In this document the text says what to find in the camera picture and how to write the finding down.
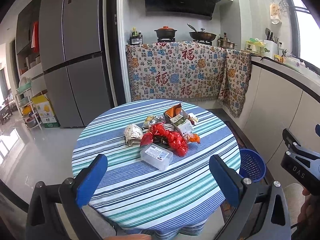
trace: striped tablecloth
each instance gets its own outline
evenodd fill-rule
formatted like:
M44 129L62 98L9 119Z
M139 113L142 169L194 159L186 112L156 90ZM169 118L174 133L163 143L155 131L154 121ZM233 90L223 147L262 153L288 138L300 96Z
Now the striped tablecloth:
M142 127L147 115L162 115L178 103L153 99L118 106L93 120L77 140L72 156L74 176L97 154L108 158L108 170L89 205L128 233L147 233L163 240L178 233L199 235L225 199L209 171L210 156L219 154L239 172L240 152L230 129L214 114L189 103L181 104L199 118L194 133L201 144L190 143L185 157L174 155L166 171L142 161L142 147L126 145L124 128L128 124Z

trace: range hood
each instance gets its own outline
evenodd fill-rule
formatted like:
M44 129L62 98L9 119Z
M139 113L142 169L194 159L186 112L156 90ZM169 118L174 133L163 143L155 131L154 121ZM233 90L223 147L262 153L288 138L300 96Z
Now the range hood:
M198 15L208 20L221 0L145 0L146 15Z

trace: screw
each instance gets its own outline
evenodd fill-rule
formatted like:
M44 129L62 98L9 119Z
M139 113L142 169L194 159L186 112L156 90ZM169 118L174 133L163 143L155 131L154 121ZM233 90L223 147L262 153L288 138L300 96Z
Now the screw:
M275 181L273 182L273 185L275 185L276 187L280 187L280 186L281 186L280 182L277 181L277 180L275 180Z
M65 184L72 184L72 183L73 183L73 178L66 178L66 179L64 180L64 183L65 183Z
M252 181L249 178L244 178L243 182L244 182L244 184L250 185Z
M42 187L43 184L44 184L43 181L38 181L38 182L36 183L36 187Z

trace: refrigerator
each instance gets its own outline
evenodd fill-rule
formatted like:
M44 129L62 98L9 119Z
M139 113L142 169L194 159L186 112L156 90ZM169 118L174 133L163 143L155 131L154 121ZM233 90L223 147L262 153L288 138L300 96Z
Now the refrigerator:
M61 127L82 127L114 107L104 47L102 0L41 0L39 49Z

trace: blue basket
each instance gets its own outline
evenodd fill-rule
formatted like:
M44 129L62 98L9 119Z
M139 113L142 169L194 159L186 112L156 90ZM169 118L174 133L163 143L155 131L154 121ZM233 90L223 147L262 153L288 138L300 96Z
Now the blue basket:
M239 175L242 178L250 178L252 182L263 179L266 174L266 164L253 150L240 149L241 165Z

